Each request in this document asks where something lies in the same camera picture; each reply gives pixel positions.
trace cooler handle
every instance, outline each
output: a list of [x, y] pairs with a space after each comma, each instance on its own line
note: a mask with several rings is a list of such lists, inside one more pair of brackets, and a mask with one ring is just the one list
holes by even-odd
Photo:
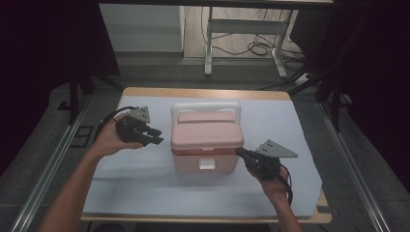
[[178, 111], [190, 109], [196, 112], [218, 111], [224, 108], [235, 110], [235, 124], [241, 123], [241, 105], [237, 102], [196, 102], [196, 103], [175, 103], [171, 107], [172, 127], [178, 125]]

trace pink cooler box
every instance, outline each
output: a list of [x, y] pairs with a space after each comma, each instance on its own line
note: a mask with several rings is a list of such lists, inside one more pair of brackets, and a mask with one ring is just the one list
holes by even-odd
[[237, 102], [176, 103], [171, 148], [179, 172], [231, 172], [244, 145]]

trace hand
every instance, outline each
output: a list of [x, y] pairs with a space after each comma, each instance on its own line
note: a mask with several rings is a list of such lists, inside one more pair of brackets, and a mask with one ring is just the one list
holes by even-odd
[[90, 152], [102, 158], [105, 156], [115, 154], [122, 149], [138, 149], [143, 147], [143, 145], [138, 142], [125, 143], [117, 135], [115, 123], [124, 116], [125, 114], [120, 114], [117, 117], [115, 117], [114, 120], [110, 120], [108, 123], [105, 124], [100, 134], [98, 135], [96, 141], [91, 146], [89, 150]]
[[[268, 196], [272, 204], [275, 205], [279, 201], [283, 200], [287, 201], [286, 187], [278, 178], [275, 178], [273, 180], [262, 181], [249, 170], [248, 172], [250, 173], [250, 175], [252, 175], [259, 181], [259, 183], [262, 185], [263, 191], [265, 192], [266, 196]], [[287, 178], [289, 177], [289, 174], [287, 173], [284, 167], [280, 168], [280, 175], [283, 177], [284, 180], [287, 180]]]

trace forearm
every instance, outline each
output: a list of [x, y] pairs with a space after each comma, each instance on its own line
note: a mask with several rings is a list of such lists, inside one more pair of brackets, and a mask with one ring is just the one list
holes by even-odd
[[277, 211], [281, 232], [302, 231], [302, 227], [293, 214], [285, 195], [276, 196], [275, 199], [271, 199], [271, 202]]
[[38, 231], [77, 231], [85, 198], [101, 158], [85, 154], [77, 169], [51, 204]]

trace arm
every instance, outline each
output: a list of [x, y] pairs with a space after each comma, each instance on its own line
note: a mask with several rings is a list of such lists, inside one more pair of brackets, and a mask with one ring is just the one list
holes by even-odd
[[121, 141], [115, 131], [115, 122], [111, 120], [107, 123], [96, 142], [85, 153], [69, 181], [63, 186], [51, 204], [38, 231], [77, 231], [88, 189], [99, 161], [121, 149], [141, 147], [142, 144], [140, 143], [124, 143]]
[[[288, 174], [286, 170], [282, 167], [280, 170], [280, 175], [287, 180]], [[262, 185], [263, 191], [268, 196], [271, 203], [274, 205], [275, 210], [278, 214], [278, 221], [280, 231], [282, 232], [299, 232], [302, 231], [302, 227], [297, 221], [292, 209], [287, 201], [286, 188], [278, 179], [261, 181], [258, 179]]]

